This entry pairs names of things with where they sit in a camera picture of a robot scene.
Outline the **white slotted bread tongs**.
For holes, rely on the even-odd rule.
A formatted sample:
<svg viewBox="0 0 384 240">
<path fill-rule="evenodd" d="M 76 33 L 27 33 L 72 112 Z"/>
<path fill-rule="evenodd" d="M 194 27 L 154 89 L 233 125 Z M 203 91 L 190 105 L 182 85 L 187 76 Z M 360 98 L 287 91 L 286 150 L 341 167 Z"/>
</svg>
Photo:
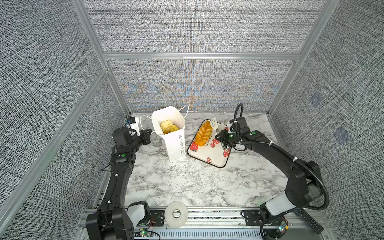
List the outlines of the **white slotted bread tongs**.
<svg viewBox="0 0 384 240">
<path fill-rule="evenodd" d="M 212 129 L 216 131 L 217 134 L 219 134 L 221 131 L 226 129 L 226 125 L 224 123 L 218 123 L 216 117 L 214 117 L 210 121 L 210 125 L 211 125 Z"/>
</svg>

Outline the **long braided fake bread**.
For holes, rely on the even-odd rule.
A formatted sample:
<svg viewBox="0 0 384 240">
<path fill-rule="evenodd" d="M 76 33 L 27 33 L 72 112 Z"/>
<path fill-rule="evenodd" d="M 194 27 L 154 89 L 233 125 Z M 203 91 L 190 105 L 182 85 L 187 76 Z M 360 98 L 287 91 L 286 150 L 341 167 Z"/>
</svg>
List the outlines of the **long braided fake bread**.
<svg viewBox="0 0 384 240">
<path fill-rule="evenodd" d="M 211 138 L 212 131 L 211 121 L 205 121 L 196 134 L 195 143 L 199 147 L 203 147 Z"/>
</svg>

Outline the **round fake bread bottom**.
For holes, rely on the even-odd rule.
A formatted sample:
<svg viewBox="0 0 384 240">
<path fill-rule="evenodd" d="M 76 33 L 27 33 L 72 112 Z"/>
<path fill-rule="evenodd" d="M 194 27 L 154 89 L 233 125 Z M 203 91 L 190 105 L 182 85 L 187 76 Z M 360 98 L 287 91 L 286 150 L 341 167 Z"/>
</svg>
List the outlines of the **round fake bread bottom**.
<svg viewBox="0 0 384 240">
<path fill-rule="evenodd" d="M 161 130 L 164 133 L 164 135 L 171 133 L 173 131 L 173 122 L 171 120 L 163 121 L 160 124 Z"/>
</svg>

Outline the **white paper gift bag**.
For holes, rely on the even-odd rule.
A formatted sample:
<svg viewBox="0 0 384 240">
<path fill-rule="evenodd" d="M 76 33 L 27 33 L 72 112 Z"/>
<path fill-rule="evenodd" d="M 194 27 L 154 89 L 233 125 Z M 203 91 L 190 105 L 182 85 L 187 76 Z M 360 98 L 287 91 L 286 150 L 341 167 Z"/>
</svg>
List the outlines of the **white paper gift bag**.
<svg viewBox="0 0 384 240">
<path fill-rule="evenodd" d="M 188 115 L 190 103 L 187 102 L 181 109 L 166 107 L 152 113 L 150 119 L 153 124 L 153 133 L 161 139 L 165 151 L 170 161 L 184 157 L 186 155 L 185 143 L 185 118 Z M 170 120 L 179 130 L 165 134 L 161 129 L 161 123 Z"/>
</svg>

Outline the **fake croissant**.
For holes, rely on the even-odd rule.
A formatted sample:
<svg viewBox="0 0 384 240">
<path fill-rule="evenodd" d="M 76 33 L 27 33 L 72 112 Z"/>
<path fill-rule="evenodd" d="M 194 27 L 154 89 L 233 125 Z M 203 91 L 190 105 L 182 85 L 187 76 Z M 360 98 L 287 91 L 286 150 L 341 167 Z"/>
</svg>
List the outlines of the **fake croissant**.
<svg viewBox="0 0 384 240">
<path fill-rule="evenodd" d="M 175 132 L 175 131 L 178 131 L 179 130 L 179 128 L 175 125 L 175 124 L 172 124 L 171 126 L 170 126 L 170 131 L 171 132 Z"/>
</svg>

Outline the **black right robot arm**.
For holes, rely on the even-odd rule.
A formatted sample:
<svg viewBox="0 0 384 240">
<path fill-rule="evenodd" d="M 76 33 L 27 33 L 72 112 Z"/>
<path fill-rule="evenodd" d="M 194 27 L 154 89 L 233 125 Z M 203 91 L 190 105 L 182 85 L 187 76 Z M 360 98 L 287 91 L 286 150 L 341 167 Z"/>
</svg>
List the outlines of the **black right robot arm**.
<svg viewBox="0 0 384 240">
<path fill-rule="evenodd" d="M 277 216 L 297 208 L 321 211 L 328 207 L 330 197 L 322 181 L 320 167 L 306 162 L 282 149 L 259 131 L 251 131 L 244 117 L 230 120 L 229 130 L 216 136 L 226 147 L 241 145 L 245 150 L 260 154 L 287 178 L 284 192 L 260 206 L 266 217 Z"/>
</svg>

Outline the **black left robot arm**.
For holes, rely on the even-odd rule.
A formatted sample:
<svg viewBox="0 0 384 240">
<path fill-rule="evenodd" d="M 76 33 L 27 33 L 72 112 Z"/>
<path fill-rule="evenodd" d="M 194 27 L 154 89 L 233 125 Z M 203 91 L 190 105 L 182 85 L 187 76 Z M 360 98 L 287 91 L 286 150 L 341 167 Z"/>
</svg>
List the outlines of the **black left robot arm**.
<svg viewBox="0 0 384 240">
<path fill-rule="evenodd" d="M 152 129 L 122 127 L 113 132 L 116 150 L 110 160 L 110 179 L 100 206 L 88 215 L 86 229 L 90 240 L 132 240 L 135 227 L 149 217 L 146 202 L 125 209 L 129 178 L 136 161 L 136 152 L 151 143 Z"/>
</svg>

